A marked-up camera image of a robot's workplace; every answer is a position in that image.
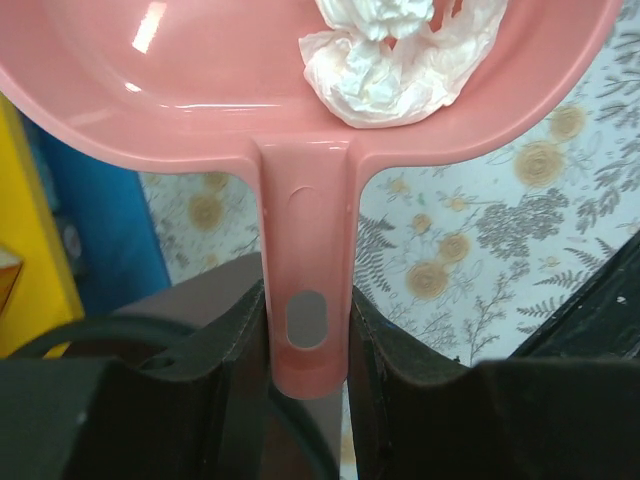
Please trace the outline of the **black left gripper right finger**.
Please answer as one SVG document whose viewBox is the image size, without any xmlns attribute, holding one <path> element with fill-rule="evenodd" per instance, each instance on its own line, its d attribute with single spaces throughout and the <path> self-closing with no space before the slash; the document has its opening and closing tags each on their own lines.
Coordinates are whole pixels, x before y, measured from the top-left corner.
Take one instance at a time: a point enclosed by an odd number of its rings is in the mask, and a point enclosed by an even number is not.
<svg viewBox="0 0 640 480">
<path fill-rule="evenodd" d="M 362 479 L 635 479 L 639 364 L 466 367 L 353 295 L 348 393 Z"/>
</svg>

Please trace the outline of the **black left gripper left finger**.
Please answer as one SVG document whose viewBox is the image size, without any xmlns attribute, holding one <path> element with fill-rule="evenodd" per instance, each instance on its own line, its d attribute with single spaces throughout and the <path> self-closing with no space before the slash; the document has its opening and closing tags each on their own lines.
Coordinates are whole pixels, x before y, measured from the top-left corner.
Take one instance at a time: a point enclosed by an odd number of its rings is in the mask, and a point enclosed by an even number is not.
<svg viewBox="0 0 640 480">
<path fill-rule="evenodd" d="M 255 479 L 268 390 L 262 283 L 177 345 L 1 364 L 5 479 Z"/>
</svg>

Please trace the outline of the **pink dustpan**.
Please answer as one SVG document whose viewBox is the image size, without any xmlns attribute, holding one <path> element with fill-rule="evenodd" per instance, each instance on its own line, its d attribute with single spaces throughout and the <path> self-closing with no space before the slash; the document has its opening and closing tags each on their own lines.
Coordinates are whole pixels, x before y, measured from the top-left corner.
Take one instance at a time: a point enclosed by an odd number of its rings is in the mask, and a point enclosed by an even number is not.
<svg viewBox="0 0 640 480">
<path fill-rule="evenodd" d="M 272 372 L 297 399 L 340 387 L 361 192 L 392 167 L 453 164 L 525 133 L 578 82 L 617 1 L 512 1 L 458 100 L 354 129 L 303 78 L 311 1 L 5 1 L 1 90 L 73 148 L 123 168 L 226 172 L 254 191 Z"/>
</svg>

